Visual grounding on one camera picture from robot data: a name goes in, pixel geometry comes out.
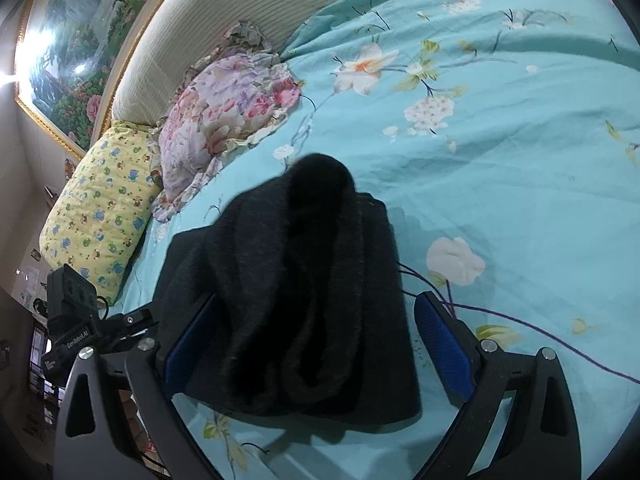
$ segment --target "pink floral pillowcase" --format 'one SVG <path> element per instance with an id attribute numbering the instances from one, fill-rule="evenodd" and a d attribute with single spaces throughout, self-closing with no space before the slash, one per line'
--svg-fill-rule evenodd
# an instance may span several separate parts
<path id="1" fill-rule="evenodd" d="M 286 64 L 260 31 L 236 23 L 190 67 L 152 132 L 152 174 L 164 185 L 152 205 L 168 221 L 233 158 L 273 133 L 300 98 Z"/>

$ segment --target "yellow pillow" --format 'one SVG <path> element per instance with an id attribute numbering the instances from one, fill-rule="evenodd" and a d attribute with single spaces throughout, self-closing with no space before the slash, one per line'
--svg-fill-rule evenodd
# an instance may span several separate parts
<path id="1" fill-rule="evenodd" d="M 66 183 L 40 234 L 51 267 L 69 264 L 109 304 L 160 192 L 150 174 L 148 131 L 115 121 Z"/>

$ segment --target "black cloth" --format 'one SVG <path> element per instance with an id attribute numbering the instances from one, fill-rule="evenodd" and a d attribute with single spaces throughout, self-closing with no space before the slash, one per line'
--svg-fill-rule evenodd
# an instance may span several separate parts
<path id="1" fill-rule="evenodd" d="M 185 393 L 219 410 L 353 424 L 420 403 L 385 205 L 309 155 L 172 240 L 154 293 L 158 337 L 203 293 L 221 298 Z"/>

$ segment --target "light blue bedsheet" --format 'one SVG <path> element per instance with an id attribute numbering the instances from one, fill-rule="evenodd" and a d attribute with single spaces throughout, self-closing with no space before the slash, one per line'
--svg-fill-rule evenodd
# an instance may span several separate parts
<path id="1" fill-rule="evenodd" d="M 386 203 L 400 260 L 419 276 L 404 275 L 407 292 L 429 280 L 480 337 L 557 351 L 586 478 L 640 402 L 640 48 L 620 14 L 607 0 L 341 0 L 284 57 L 306 99 L 171 222 L 150 224 L 116 307 L 151 300 L 173 234 L 327 153 Z M 456 409 L 409 318 L 419 420 L 346 428 L 174 403 L 226 480 L 410 480 Z"/>

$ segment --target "landscape painting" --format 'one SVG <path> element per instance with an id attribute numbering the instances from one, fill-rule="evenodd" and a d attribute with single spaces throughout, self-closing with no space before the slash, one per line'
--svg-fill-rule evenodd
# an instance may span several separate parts
<path id="1" fill-rule="evenodd" d="M 33 0 L 16 49 L 18 103 L 82 156 L 116 57 L 147 0 Z"/>

